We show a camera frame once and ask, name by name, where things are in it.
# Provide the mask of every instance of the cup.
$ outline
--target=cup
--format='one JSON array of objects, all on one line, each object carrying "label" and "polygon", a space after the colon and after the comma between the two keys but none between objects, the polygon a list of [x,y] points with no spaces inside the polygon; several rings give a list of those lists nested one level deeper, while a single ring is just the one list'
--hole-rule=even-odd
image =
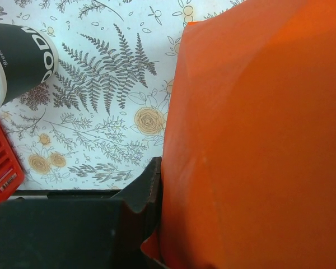
[{"label": "cup", "polygon": [[0,107],[48,80],[57,67],[58,53],[47,36],[0,24]]}]

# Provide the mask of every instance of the table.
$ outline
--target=table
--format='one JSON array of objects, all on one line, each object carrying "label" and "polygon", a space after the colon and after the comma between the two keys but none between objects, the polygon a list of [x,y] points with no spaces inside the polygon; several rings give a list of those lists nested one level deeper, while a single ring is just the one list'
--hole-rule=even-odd
[{"label": "table", "polygon": [[0,110],[20,189],[121,189],[140,175],[162,155],[184,27],[242,1],[0,0],[0,23],[45,33],[60,57]]}]

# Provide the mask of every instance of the orange bag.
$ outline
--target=orange bag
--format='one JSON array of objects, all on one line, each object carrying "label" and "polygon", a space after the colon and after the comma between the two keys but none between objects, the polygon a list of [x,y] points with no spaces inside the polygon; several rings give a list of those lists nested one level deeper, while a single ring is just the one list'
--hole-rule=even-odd
[{"label": "orange bag", "polygon": [[336,268],[336,0],[188,25],[162,169],[168,267]]}]

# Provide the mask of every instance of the red plastic basket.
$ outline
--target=red plastic basket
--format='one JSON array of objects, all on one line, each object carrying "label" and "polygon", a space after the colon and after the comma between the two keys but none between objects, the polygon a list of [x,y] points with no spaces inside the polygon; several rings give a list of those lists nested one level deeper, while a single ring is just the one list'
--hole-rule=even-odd
[{"label": "red plastic basket", "polygon": [[14,193],[24,181],[24,173],[0,126],[0,202]]}]

